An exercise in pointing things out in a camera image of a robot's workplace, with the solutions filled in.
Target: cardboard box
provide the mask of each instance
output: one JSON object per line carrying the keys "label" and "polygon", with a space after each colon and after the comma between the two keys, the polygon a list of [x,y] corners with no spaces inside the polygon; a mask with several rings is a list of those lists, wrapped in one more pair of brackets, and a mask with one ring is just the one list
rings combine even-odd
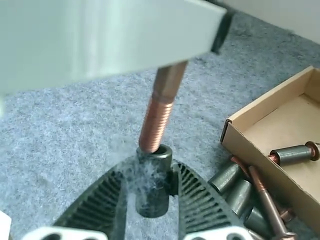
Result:
{"label": "cardboard box", "polygon": [[257,166],[270,192],[320,235],[320,160],[281,168],[267,157],[273,149],[320,143],[320,69],[306,68],[230,116],[220,141]]}

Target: white panel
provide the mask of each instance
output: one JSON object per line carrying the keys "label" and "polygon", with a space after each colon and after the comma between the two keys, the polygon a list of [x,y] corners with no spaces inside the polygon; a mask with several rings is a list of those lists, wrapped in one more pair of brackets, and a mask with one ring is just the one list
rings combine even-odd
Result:
{"label": "white panel", "polygon": [[209,52],[225,13],[203,0],[0,0],[0,94]]}

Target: carpet floor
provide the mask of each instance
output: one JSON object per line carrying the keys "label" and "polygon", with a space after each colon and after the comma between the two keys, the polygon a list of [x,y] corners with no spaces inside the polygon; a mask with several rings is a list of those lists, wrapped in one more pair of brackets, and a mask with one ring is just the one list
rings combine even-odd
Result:
{"label": "carpet floor", "polygon": [[[208,180],[230,154],[219,144],[225,119],[307,66],[320,45],[259,19],[236,15],[220,55],[192,59],[163,143]],[[98,177],[135,154],[156,69],[5,98],[0,119],[0,209],[13,239],[52,224]],[[177,203],[155,220],[129,210],[126,239],[172,239]],[[318,239],[300,220],[301,240]]]}

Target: white wall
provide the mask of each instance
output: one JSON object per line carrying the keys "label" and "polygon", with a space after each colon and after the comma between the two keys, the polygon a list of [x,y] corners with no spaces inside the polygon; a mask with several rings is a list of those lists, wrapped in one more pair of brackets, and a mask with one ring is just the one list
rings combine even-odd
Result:
{"label": "white wall", "polygon": [[320,0],[224,0],[267,23],[320,44]]}

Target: bolt head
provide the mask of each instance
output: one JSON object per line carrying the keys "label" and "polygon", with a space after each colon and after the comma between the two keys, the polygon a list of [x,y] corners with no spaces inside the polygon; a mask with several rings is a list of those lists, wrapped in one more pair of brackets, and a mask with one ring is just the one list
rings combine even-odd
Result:
{"label": "bolt head", "polygon": [[294,232],[285,232],[277,235],[272,240],[298,240],[298,235]]}

